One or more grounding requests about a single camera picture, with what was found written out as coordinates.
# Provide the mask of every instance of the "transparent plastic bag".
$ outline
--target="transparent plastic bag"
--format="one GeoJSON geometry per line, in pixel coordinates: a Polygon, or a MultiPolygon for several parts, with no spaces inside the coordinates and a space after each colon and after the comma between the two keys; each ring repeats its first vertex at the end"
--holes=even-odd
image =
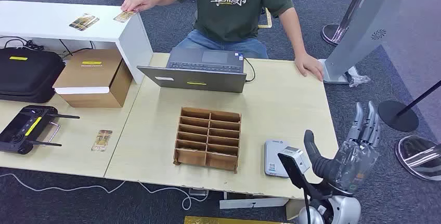
{"type": "Polygon", "coordinates": [[[371,79],[368,76],[362,76],[362,75],[352,75],[348,72],[345,72],[346,79],[349,82],[349,87],[358,86],[360,84],[367,83],[371,81],[371,79]]]}

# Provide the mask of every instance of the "white device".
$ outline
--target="white device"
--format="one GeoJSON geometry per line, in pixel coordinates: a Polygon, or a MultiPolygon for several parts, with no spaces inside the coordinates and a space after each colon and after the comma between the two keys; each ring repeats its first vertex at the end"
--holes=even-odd
{"type": "Polygon", "coordinates": [[[288,178],[287,171],[280,162],[278,153],[282,152],[288,145],[283,141],[267,140],[265,142],[265,173],[269,176],[288,178]]]}
{"type": "Polygon", "coordinates": [[[309,169],[309,167],[311,167],[311,163],[309,162],[308,157],[300,149],[296,149],[288,146],[284,148],[280,153],[292,157],[302,174],[305,174],[305,172],[309,169]]]}

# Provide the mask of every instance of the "laptop keyboard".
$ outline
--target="laptop keyboard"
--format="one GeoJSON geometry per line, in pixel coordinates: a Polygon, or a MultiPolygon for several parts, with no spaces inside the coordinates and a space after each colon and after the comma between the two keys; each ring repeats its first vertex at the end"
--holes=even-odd
{"type": "Polygon", "coordinates": [[[211,72],[238,72],[241,73],[240,67],[234,65],[216,65],[216,64],[196,64],[185,62],[170,62],[169,68],[201,70],[211,72]]]}

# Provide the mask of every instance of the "card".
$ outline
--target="card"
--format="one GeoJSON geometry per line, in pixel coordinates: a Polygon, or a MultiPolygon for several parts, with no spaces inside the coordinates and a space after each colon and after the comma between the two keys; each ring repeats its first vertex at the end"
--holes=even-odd
{"type": "Polygon", "coordinates": [[[73,27],[75,29],[80,29],[87,25],[89,22],[95,19],[95,16],[89,15],[89,14],[83,14],[83,16],[76,19],[74,22],[72,22],[69,26],[73,27]]]}
{"type": "Polygon", "coordinates": [[[130,12],[122,11],[119,15],[117,15],[113,19],[116,20],[116,21],[119,21],[119,22],[126,22],[135,13],[136,12],[133,12],[133,11],[130,11],[130,12]]]}
{"type": "Polygon", "coordinates": [[[83,14],[83,16],[76,19],[69,26],[73,27],[77,30],[84,31],[87,28],[89,28],[91,25],[95,24],[98,20],[99,20],[99,18],[97,18],[93,15],[83,14]]]}
{"type": "Polygon", "coordinates": [[[100,130],[95,138],[94,145],[90,150],[92,151],[104,151],[109,144],[109,139],[112,136],[113,131],[111,130],[100,130]]]}
{"type": "Polygon", "coordinates": [[[95,24],[97,21],[99,20],[98,17],[96,17],[93,21],[89,22],[88,24],[86,24],[85,26],[81,27],[79,30],[80,31],[84,31],[87,28],[90,28],[91,25],[95,24]]]}

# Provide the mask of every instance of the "gold mat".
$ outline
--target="gold mat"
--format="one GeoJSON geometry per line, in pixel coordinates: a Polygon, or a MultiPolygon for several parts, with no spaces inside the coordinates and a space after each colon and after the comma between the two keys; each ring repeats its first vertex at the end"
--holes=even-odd
{"type": "Polygon", "coordinates": [[[186,216],[184,220],[184,224],[289,224],[289,223],[186,216]]]}

